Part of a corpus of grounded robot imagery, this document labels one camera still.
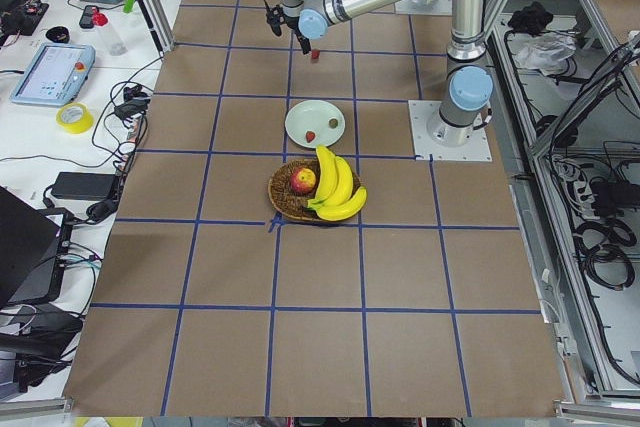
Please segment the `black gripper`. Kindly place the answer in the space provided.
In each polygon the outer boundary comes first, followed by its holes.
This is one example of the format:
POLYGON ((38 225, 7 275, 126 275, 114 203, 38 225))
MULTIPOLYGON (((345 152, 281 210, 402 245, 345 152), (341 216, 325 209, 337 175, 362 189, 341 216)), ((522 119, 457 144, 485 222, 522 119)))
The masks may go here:
POLYGON ((298 40, 302 53, 309 54, 310 53, 310 39, 306 37, 300 30, 299 26, 299 12, 298 8, 289 7, 285 4, 279 5, 280 14, 281 14, 281 24, 286 25, 295 35, 298 40))

